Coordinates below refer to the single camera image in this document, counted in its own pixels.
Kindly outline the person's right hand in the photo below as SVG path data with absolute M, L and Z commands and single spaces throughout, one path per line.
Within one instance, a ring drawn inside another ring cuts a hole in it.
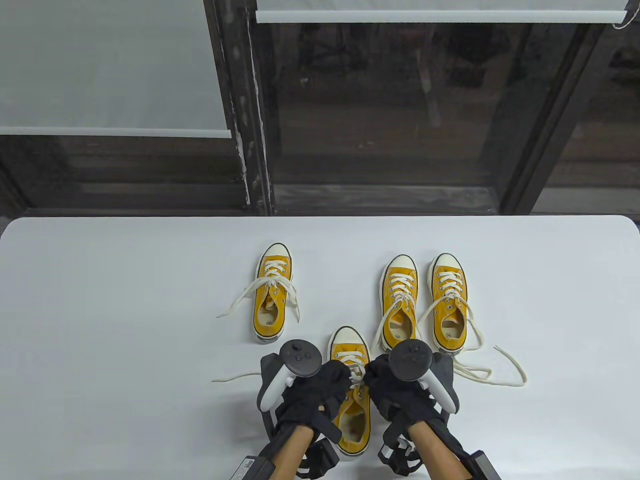
M 382 418 L 393 422 L 397 414 L 404 414 L 409 425 L 441 420 L 435 400 L 417 381 L 402 381 L 391 370 L 389 354 L 380 354 L 365 367 L 363 378 L 371 401 Z

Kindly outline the person's left hand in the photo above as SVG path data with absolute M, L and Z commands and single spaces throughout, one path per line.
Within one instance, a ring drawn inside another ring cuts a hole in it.
M 282 403 L 275 410 L 274 434 L 295 426 L 310 428 L 315 437 L 324 435 L 338 442 L 342 432 L 335 424 L 340 407 L 352 386 L 351 371 L 343 363 L 331 359 L 311 377 L 297 377 L 286 388 Z

